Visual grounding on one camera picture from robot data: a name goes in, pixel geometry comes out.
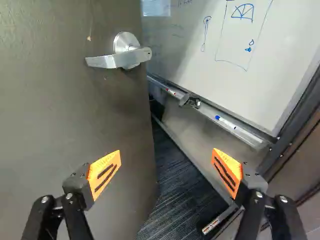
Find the lever door handle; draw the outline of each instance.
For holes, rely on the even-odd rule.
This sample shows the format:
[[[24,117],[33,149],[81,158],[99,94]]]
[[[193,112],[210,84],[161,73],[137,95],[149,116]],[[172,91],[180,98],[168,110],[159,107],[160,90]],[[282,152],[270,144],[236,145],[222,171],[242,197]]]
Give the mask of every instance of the lever door handle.
[[[115,54],[86,57],[86,64],[95,68],[129,70],[152,57],[151,49],[141,47],[135,35],[127,31],[122,31],[115,36],[113,51]]]

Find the striped carpet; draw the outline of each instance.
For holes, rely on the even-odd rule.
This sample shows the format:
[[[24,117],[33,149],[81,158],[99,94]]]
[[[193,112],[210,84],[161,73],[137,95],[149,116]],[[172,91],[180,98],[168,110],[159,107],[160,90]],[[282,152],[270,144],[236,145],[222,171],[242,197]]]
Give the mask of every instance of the striped carpet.
[[[201,240],[196,223],[228,205],[154,121],[152,130],[159,196],[136,240]]]

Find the dark gray door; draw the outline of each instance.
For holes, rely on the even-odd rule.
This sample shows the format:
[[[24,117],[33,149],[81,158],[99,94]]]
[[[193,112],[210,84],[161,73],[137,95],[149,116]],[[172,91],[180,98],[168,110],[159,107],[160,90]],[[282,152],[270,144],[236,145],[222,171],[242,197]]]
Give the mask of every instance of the dark gray door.
[[[20,239],[35,199],[84,162],[122,166],[87,213],[96,240],[134,238],[155,200],[144,64],[86,66],[121,31],[141,42],[139,0],[0,0],[0,233]],[[67,239],[66,232],[60,235]]]

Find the screw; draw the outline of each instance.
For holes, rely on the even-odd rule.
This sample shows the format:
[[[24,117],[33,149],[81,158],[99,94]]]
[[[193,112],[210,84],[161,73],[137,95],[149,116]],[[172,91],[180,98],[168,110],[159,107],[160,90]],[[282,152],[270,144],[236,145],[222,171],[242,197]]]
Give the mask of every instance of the screw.
[[[256,192],[255,192],[255,195],[256,195],[258,198],[260,198],[260,199],[262,199],[262,198],[263,198],[262,193],[261,193],[261,192],[259,192],[259,191],[256,191]]]
[[[69,193],[65,196],[65,198],[69,200],[70,198],[72,198],[72,196],[73,196],[72,193],[69,192]]]
[[[286,199],[285,196],[280,196],[280,200],[281,200],[282,202],[284,202],[285,204],[288,202],[288,199]]]
[[[48,197],[48,196],[44,196],[44,197],[41,199],[41,203],[44,204],[44,203],[46,203],[48,200],[49,200],[49,197]]]

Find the door lock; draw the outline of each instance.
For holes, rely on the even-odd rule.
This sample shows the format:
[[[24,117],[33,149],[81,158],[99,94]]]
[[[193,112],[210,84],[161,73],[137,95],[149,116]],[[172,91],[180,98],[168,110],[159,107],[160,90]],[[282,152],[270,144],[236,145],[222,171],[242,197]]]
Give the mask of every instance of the door lock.
[[[132,69],[140,63],[151,59],[152,51],[149,47],[141,47],[139,41],[130,32],[119,32],[113,40],[113,51],[115,54],[86,57],[85,61],[89,67],[125,70]]]

